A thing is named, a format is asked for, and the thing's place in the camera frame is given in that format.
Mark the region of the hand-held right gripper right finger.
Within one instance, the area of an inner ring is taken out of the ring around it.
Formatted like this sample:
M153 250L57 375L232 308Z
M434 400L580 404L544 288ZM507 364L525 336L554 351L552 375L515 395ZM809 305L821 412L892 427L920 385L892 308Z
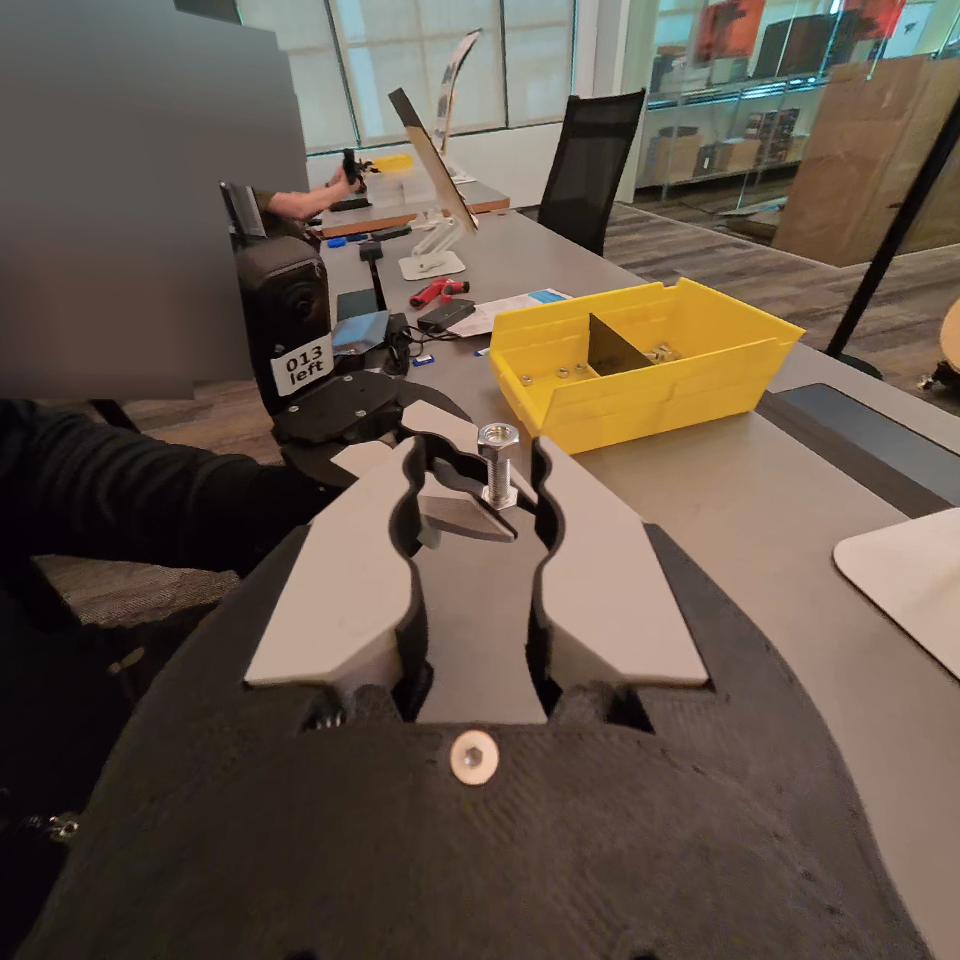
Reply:
M532 446L527 667L546 716L576 688L702 690L710 675L642 517L546 437Z

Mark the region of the metal badge clip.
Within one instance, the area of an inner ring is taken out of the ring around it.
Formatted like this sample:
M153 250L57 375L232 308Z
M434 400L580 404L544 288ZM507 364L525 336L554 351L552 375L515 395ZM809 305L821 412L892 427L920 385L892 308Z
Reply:
M21 822L21 829L32 837L58 845L69 845L78 833L81 814L64 811L57 814L31 814Z

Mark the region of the black mesh office chair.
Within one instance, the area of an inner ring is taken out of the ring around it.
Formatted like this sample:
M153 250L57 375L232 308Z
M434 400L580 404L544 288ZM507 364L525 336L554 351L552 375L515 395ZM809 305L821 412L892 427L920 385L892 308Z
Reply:
M598 257L645 98L645 89L568 97L536 222Z

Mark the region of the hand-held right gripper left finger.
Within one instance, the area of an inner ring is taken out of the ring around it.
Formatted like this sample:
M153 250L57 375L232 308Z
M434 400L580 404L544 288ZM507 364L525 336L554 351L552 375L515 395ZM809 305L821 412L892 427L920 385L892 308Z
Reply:
M365 686L391 695L408 723L433 681L421 578L418 495L426 443L408 438L309 526L246 669L252 688Z

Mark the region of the white book stand wooden board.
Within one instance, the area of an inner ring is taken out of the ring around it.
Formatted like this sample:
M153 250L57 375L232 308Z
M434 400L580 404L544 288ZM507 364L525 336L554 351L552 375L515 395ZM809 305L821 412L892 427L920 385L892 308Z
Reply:
M959 509L840 541L838 572L954 678L959 677Z

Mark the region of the far white monitor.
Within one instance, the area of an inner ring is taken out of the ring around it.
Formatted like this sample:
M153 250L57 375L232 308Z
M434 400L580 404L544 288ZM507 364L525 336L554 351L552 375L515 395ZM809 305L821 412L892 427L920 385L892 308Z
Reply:
M453 247L466 236L478 233L474 212L441 158L431 136L402 88L390 91L390 103L400 120L406 137L423 166L438 200L441 214L428 222L428 229L414 245L411 254L398 261L405 281L452 277L466 270Z

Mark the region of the metal storage shelving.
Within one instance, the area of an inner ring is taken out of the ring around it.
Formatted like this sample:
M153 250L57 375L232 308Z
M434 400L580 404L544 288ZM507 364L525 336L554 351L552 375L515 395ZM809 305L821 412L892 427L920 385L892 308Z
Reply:
M630 66L646 90L637 192L732 178L737 202L799 163L842 2L645 2Z

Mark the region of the person's left forearm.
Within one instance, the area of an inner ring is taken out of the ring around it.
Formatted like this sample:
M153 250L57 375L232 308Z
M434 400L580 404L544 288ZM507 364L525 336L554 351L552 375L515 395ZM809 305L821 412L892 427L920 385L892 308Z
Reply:
M337 497L288 465L214 454L31 401L1 403L4 558L245 577Z

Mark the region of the black bin divider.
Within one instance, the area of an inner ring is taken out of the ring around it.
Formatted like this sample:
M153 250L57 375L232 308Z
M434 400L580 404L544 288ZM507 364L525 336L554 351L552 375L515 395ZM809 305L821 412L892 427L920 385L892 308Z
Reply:
M594 313L589 314L586 365L600 378L649 369L655 363Z

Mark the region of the yellow plastic bin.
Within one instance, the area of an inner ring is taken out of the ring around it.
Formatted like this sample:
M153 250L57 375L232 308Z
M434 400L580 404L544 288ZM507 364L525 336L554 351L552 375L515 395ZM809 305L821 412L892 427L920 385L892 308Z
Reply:
M592 313L642 353L668 344L682 359L577 375ZM681 279L502 313L491 333L488 357L513 414L573 455L753 411L805 331ZM555 375L559 367L568 378Z

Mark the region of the red black hand tool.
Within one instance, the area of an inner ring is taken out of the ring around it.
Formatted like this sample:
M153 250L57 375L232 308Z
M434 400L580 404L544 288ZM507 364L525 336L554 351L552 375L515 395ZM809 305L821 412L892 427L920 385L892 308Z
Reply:
M414 310L422 310L426 306L438 301L448 304L457 297L468 294L471 283L467 280L456 281L450 277L438 277L409 297L409 306Z

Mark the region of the silver hex bolt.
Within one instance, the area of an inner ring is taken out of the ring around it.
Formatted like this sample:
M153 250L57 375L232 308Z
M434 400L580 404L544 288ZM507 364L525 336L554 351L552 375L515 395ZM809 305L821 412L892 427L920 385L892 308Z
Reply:
M481 456L486 462L486 486L482 492L486 504L498 512L517 506L519 492L512 479L510 447L484 445Z

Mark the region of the black tripod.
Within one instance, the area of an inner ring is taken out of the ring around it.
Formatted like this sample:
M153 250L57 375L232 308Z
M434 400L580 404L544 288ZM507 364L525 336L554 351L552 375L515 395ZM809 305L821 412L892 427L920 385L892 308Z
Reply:
M846 311L822 353L868 377L883 380L874 365L846 352L860 320L878 291L895 256L922 211L959 139L959 98L956 98L943 121L929 153L919 167L903 203L871 258Z

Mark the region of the white papers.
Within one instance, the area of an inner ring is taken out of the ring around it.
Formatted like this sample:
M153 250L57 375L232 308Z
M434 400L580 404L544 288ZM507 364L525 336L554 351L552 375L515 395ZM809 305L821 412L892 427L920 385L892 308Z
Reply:
M561 303L569 299L568 294L547 288L530 294L519 294L493 301L475 303L464 318L456 321L448 328L448 332L462 339L488 335L493 332L495 321L502 313Z

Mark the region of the blue grey pouch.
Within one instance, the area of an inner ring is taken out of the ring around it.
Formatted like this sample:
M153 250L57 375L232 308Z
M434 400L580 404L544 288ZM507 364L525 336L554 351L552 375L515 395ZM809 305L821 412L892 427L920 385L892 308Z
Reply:
M334 357L359 356L382 347L390 317L390 313L383 310L339 320L331 333Z

